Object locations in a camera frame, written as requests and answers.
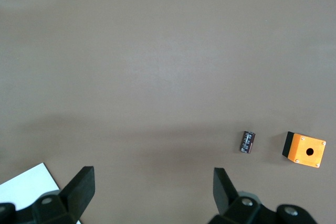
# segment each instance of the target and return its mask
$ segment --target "orange box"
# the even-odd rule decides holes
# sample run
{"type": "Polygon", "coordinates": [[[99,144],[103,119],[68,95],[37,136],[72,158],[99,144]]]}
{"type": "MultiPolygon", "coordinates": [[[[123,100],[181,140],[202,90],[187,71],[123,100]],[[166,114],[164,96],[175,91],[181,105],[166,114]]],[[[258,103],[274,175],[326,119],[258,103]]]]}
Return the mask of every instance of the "orange box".
{"type": "Polygon", "coordinates": [[[325,145],[324,140],[288,132],[282,154],[295,163],[319,168],[325,145]]]}

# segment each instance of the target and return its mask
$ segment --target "black capacitor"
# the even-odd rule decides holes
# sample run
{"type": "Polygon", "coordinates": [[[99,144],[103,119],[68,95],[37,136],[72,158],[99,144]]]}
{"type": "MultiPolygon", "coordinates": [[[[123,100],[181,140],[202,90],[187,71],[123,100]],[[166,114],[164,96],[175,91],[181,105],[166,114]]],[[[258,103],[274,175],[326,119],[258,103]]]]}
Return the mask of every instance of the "black capacitor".
{"type": "Polygon", "coordinates": [[[240,151],[244,153],[251,153],[254,137],[256,133],[252,131],[244,131],[242,143],[240,145],[240,151]]]}

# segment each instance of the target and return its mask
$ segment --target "gray surface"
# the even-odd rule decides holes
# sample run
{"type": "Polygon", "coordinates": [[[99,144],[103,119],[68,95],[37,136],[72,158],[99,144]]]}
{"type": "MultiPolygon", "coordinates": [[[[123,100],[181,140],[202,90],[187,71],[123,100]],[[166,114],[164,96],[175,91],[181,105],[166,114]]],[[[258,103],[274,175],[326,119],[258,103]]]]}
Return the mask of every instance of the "gray surface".
{"type": "Polygon", "coordinates": [[[0,0],[0,183],[94,165],[84,223],[202,224],[217,166],[334,223],[335,2],[0,0]],[[319,169],[281,156],[287,131],[327,141],[319,169]]]}

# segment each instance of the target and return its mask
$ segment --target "screw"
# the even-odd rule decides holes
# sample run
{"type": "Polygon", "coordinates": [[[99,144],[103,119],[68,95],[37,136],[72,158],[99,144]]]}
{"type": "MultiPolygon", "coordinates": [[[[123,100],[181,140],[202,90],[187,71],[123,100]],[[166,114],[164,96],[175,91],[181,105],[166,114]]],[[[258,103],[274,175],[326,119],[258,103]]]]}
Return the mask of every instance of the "screw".
{"type": "Polygon", "coordinates": [[[52,202],[52,198],[45,198],[41,201],[41,204],[46,205],[49,204],[50,202],[52,202]]]}
{"type": "Polygon", "coordinates": [[[242,203],[245,205],[245,206],[252,206],[253,205],[253,202],[250,200],[250,199],[248,199],[248,198],[244,198],[244,199],[242,199],[241,200],[242,201],[242,203]]]}
{"type": "Polygon", "coordinates": [[[292,216],[298,215],[298,212],[292,207],[285,207],[285,212],[292,216]]]}

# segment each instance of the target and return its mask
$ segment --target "capacitor label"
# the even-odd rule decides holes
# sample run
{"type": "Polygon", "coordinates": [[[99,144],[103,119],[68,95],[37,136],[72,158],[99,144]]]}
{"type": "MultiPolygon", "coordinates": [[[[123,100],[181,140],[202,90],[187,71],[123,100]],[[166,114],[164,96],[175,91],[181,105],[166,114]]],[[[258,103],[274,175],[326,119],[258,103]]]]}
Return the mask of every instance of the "capacitor label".
{"type": "Polygon", "coordinates": [[[240,145],[240,151],[244,153],[251,153],[255,133],[252,131],[245,131],[242,139],[242,144],[240,145]]]}

